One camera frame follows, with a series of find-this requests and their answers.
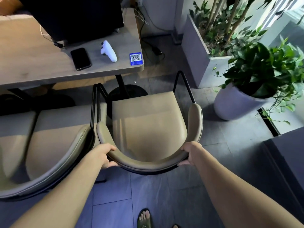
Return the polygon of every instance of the white game controller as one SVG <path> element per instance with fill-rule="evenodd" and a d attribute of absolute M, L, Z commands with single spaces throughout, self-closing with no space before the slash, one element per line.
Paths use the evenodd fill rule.
<path fill-rule="evenodd" d="M 112 62 L 117 62 L 116 54 L 107 40 L 101 43 L 100 53 L 108 55 Z"/>

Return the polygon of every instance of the table top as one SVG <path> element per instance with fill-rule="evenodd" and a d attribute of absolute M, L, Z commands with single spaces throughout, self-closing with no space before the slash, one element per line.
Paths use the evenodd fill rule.
<path fill-rule="evenodd" d="M 123 18 L 125 26 L 119 33 L 63 49 L 40 34 L 40 25 L 33 17 L 0 21 L 0 87 L 20 88 L 142 71 L 144 65 L 130 64 L 130 53 L 142 53 L 134 10 L 125 9 Z M 104 40 L 111 44 L 117 62 L 100 54 Z M 77 71 L 70 51 L 81 47 L 86 49 L 92 66 Z"/>

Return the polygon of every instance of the gray planter box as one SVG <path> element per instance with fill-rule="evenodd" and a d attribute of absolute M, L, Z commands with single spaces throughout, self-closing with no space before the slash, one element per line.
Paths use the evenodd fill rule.
<path fill-rule="evenodd" d="M 228 67 L 232 56 L 211 57 L 190 15 L 184 26 L 184 37 L 181 46 L 186 55 L 197 88 L 215 87 L 223 84 L 226 78 L 222 76 Z"/>

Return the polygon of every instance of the gray tile floor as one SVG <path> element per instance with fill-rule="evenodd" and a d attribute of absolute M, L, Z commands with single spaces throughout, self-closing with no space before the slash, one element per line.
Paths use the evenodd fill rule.
<path fill-rule="evenodd" d="M 151 60 L 143 52 L 143 72 L 147 77 L 140 78 L 142 73 L 134 73 L 124 76 L 124 82 L 136 82 L 149 94 L 172 91 L 175 74 L 183 70 L 193 87 L 181 46 L 174 46 L 170 37 L 156 38 L 152 43 L 166 53 L 166 58 L 159 61 L 146 48 Z M 107 91 L 117 86 L 116 80 L 105 83 Z M 81 105 L 90 103 L 91 89 L 90 86 L 58 92 L 72 96 Z M 253 112 L 236 121 L 222 121 L 213 110 L 216 93 L 212 88 L 192 88 L 192 92 L 203 109 L 204 128 L 200 143 L 229 170 L 293 212 L 288 200 L 291 194 L 280 184 L 277 173 L 263 152 L 261 142 L 272 135 L 262 119 Z M 181 79 L 176 98 L 187 124 L 191 100 Z M 141 176 L 115 167 L 102 170 L 98 180 L 102 179 L 107 179 L 107 182 L 94 185 L 76 227 L 136 227 L 137 216 L 143 208 L 149 208 L 156 228 L 170 228 L 175 223 L 185 228 L 223 227 L 198 172 L 192 166 L 180 166 L 153 176 Z M 0 203 L 1 227 L 9 227 L 41 198 L 42 195 L 22 202 Z"/>

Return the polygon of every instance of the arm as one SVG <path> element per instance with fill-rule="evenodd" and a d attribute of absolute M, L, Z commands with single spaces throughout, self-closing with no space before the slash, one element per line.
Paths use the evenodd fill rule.
<path fill-rule="evenodd" d="M 73 171 L 40 202 L 22 215 L 11 228 L 74 227 L 101 168 L 116 166 L 106 153 L 110 144 L 92 149 Z"/>
<path fill-rule="evenodd" d="M 189 152 L 189 159 L 180 165 L 196 166 L 211 201 L 227 228 L 304 227 L 274 200 L 221 165 L 199 143 L 185 143 L 182 149 Z"/>

